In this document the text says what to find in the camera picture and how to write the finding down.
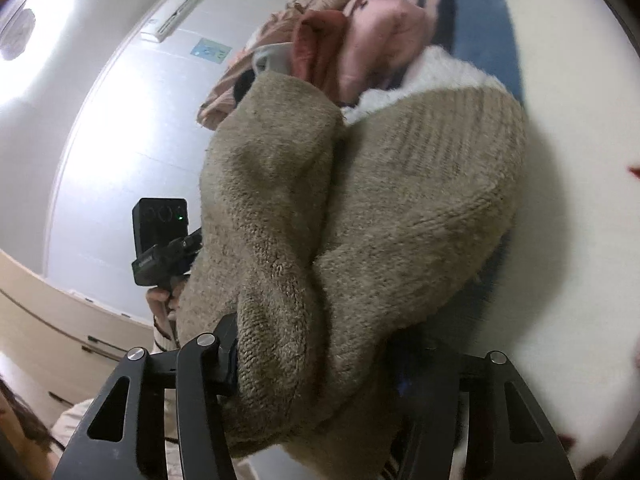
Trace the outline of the person's left hand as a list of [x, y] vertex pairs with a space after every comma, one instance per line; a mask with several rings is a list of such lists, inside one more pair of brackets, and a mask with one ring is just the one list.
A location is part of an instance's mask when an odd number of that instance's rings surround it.
[[176, 320], [179, 298], [187, 280], [187, 278], [178, 278], [171, 290], [153, 287], [145, 294], [155, 324], [167, 335], [172, 333], [171, 323]]

